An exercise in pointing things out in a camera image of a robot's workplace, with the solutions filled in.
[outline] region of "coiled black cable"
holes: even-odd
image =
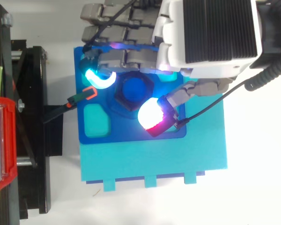
[[[281,0],[270,0],[271,8],[273,12],[277,13],[281,17]],[[268,68],[248,79],[244,87],[248,91],[254,91],[263,87],[267,83],[271,82],[275,78],[281,75],[281,57],[273,62]]]

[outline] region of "metal rod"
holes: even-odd
[[[32,165],[29,157],[17,157],[17,166]]]
[[[22,51],[12,51],[11,52],[11,59],[12,60],[20,60],[21,55],[22,55]]]

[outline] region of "black cable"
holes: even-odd
[[[212,107],[214,107],[216,104],[218,104],[219,102],[221,102],[224,98],[226,98],[228,95],[230,95],[232,92],[234,92],[235,90],[237,90],[238,88],[240,88],[241,86],[243,86],[246,82],[248,82],[248,79],[239,83],[238,85],[236,85],[234,88],[232,88],[231,90],[229,90],[228,92],[226,92],[225,94],[223,94],[220,98],[218,98],[217,100],[215,100],[212,104],[210,104],[209,106],[207,106],[206,108],[204,108],[203,110],[201,110],[200,112],[194,114],[191,117],[185,118],[183,120],[180,120],[179,123],[176,125],[176,128],[179,129],[182,126],[184,126],[186,123],[190,122],[191,120],[197,118],[198,116],[202,115],[203,113],[205,113],[206,111],[208,111],[209,109],[211,109]]]
[[[124,5],[112,18],[110,18],[109,21],[104,23],[102,26],[100,26],[97,33],[89,40],[83,47],[82,52],[85,53],[92,49],[92,45],[94,41],[102,34],[102,32],[108,27],[113,24],[113,22],[123,13],[125,12],[131,5],[133,5],[137,0],[131,0],[126,5]]]
[[[270,0],[273,12],[276,12],[281,17],[281,0]],[[275,78],[281,75],[281,56],[278,60],[273,62],[268,68],[248,79],[245,83],[245,88],[248,91],[254,91],[263,87]]]

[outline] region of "orange clip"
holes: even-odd
[[[90,99],[92,99],[92,98],[94,98],[98,95],[98,91],[94,86],[89,86],[89,87],[83,89],[82,91],[85,92],[85,91],[90,90],[90,89],[93,89],[94,93],[91,96],[87,97],[86,98],[87,100],[90,100]]]

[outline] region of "hexagonal hole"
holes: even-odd
[[[84,132],[90,138],[110,135],[111,120],[99,104],[84,107]]]

